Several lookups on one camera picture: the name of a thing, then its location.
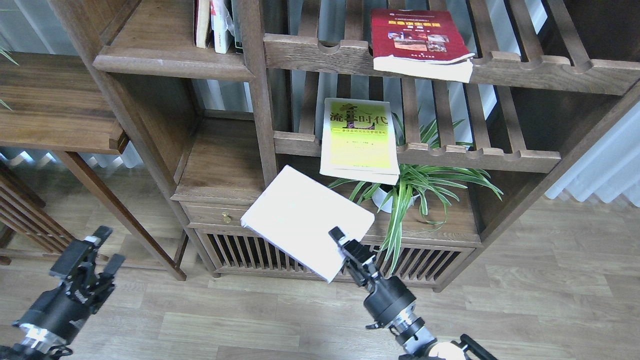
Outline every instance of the yellow book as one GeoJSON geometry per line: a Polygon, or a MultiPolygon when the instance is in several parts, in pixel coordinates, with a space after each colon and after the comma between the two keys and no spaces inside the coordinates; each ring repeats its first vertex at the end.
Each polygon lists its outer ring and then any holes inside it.
{"type": "Polygon", "coordinates": [[[395,184],[400,171],[389,103],[326,98],[320,174],[395,184]]]}

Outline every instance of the brass knob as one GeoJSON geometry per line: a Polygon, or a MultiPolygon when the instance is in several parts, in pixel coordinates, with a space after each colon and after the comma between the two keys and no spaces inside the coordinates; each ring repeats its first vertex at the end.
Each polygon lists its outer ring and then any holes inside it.
{"type": "Polygon", "coordinates": [[[224,213],[222,213],[222,221],[225,224],[228,224],[231,222],[231,217],[229,216],[229,213],[227,213],[226,211],[224,213]]]}

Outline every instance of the paper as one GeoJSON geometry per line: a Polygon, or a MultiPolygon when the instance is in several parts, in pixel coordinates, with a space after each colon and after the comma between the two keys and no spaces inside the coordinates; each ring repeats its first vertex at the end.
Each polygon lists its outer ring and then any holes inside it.
{"type": "Polygon", "coordinates": [[[372,213],[287,165],[240,223],[331,282],[344,256],[329,230],[339,226],[360,240],[373,220],[372,213]]]}

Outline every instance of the white curtain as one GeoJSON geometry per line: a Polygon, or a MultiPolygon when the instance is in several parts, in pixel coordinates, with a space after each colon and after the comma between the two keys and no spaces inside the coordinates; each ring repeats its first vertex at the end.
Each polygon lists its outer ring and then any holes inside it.
{"type": "Polygon", "coordinates": [[[546,196],[555,199],[562,191],[578,201],[595,195],[611,202],[620,195],[640,207],[640,103],[637,103],[581,157],[546,196]]]}

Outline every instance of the book cover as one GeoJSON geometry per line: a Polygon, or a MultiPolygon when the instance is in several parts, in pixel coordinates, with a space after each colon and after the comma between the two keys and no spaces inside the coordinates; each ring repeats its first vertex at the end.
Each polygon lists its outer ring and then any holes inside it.
{"type": "Polygon", "coordinates": [[[320,174],[395,184],[400,174],[388,102],[327,98],[320,174]]]}
{"type": "Polygon", "coordinates": [[[360,240],[373,221],[372,213],[289,165],[240,219],[243,227],[260,234],[327,282],[338,274],[344,260],[329,230],[338,226],[350,239],[360,240]]]}
{"type": "Polygon", "coordinates": [[[449,12],[371,10],[375,70],[468,83],[470,53],[449,12]]]}
{"type": "Polygon", "coordinates": [[[226,54],[231,46],[233,19],[229,14],[229,0],[211,0],[211,29],[213,30],[213,48],[216,53],[226,54]]]}
{"type": "Polygon", "coordinates": [[[206,48],[211,37],[209,0],[193,1],[193,44],[206,48]]]}

